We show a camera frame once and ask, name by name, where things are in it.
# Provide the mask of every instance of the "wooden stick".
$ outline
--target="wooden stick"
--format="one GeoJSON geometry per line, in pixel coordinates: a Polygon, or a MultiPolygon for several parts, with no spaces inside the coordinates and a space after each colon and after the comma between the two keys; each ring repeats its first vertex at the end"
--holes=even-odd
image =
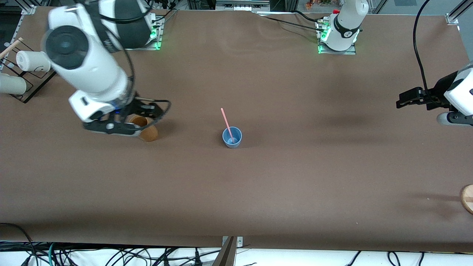
{"type": "Polygon", "coordinates": [[[3,52],[0,53],[0,59],[3,59],[5,55],[7,55],[13,48],[15,48],[19,43],[23,41],[23,38],[18,38],[18,40],[14,41],[10,46],[8,46],[3,52]]]}

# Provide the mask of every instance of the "round wooden object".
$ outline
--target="round wooden object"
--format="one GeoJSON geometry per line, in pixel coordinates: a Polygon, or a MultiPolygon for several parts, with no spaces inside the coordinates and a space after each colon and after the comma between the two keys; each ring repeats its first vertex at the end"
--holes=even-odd
{"type": "Polygon", "coordinates": [[[473,214],[473,185],[463,187],[460,193],[463,207],[471,214],[473,214]]]}

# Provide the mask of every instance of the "white cup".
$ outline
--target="white cup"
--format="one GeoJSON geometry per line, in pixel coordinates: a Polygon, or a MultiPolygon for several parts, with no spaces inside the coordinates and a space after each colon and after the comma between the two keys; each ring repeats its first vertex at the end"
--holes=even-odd
{"type": "Polygon", "coordinates": [[[26,81],[21,77],[0,74],[0,93],[21,95],[26,92],[26,81]]]}
{"type": "Polygon", "coordinates": [[[19,51],[17,65],[29,72],[48,72],[51,69],[51,62],[45,52],[19,51]]]}

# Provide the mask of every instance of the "blue cup rim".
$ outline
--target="blue cup rim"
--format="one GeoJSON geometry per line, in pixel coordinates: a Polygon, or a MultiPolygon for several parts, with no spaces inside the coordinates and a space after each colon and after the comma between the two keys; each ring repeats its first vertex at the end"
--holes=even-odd
{"type": "Polygon", "coordinates": [[[241,138],[241,137],[242,137],[241,130],[240,130],[239,128],[237,128],[236,126],[231,126],[230,128],[235,128],[236,130],[238,130],[238,132],[240,132],[240,139],[239,139],[236,143],[228,143],[228,142],[225,140],[225,138],[223,137],[223,134],[225,134],[225,131],[228,131],[228,128],[225,128],[225,129],[223,130],[223,133],[222,133],[223,142],[224,142],[225,144],[228,144],[228,145],[238,145],[238,144],[240,144],[241,139],[242,139],[242,138],[241,138]]]}

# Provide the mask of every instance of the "table surface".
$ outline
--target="table surface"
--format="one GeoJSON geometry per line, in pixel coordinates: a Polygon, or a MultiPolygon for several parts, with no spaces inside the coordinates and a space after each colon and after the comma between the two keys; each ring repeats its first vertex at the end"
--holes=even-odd
{"type": "MultiPolygon", "coordinates": [[[[18,33],[34,49],[47,11],[18,33]]],[[[367,16],[357,55],[339,56],[250,12],[179,11],[160,51],[130,52],[140,94],[173,103],[151,143],[83,130],[60,77],[27,104],[3,95],[1,220],[36,241],[471,251],[459,192],[473,183],[472,129],[395,108],[421,86],[413,22],[367,16]],[[221,107],[239,149],[222,142],[221,107]]],[[[418,45],[430,86],[468,61],[441,16],[420,19],[418,45]]]]}

